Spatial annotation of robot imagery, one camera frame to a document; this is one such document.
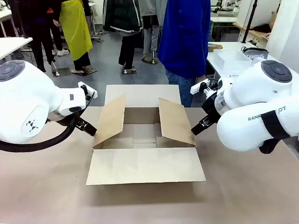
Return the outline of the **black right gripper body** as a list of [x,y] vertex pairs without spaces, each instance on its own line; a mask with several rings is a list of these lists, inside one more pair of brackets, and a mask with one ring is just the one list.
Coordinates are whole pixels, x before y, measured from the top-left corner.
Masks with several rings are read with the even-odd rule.
[[216,96],[216,94],[211,95],[202,105],[202,109],[206,113],[206,116],[201,120],[203,127],[210,127],[214,123],[218,123],[221,117],[215,108]]

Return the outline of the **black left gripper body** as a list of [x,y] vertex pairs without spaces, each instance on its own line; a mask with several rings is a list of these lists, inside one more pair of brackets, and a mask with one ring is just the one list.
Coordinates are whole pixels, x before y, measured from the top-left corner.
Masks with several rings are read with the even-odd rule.
[[81,110],[71,113],[70,115],[62,115],[58,110],[50,112],[48,114],[48,121],[57,122],[62,126],[69,126],[71,121],[75,119],[75,124],[77,125],[80,121]]

